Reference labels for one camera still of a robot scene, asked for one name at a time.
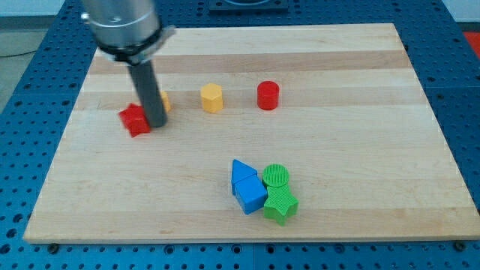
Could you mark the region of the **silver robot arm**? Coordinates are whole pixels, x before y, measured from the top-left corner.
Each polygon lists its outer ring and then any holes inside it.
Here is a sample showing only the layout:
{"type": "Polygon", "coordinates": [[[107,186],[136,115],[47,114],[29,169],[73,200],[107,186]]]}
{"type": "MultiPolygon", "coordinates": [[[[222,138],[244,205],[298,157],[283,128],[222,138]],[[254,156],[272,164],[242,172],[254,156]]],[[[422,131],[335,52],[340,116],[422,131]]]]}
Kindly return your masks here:
{"type": "Polygon", "coordinates": [[[152,0],[82,0],[82,5],[81,17],[97,47],[109,60],[127,65],[149,125],[164,126],[167,113],[152,58],[176,27],[163,25],[152,0]]]}

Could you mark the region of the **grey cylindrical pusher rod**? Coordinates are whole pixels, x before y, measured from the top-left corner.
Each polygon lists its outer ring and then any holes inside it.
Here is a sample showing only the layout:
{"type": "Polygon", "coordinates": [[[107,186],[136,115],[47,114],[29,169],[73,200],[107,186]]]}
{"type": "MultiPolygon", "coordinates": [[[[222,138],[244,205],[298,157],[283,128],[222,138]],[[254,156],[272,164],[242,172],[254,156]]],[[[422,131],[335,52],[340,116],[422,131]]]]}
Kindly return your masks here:
{"type": "Polygon", "coordinates": [[[155,70],[150,61],[127,67],[145,117],[151,128],[167,123],[167,113],[161,99],[155,70]]]}

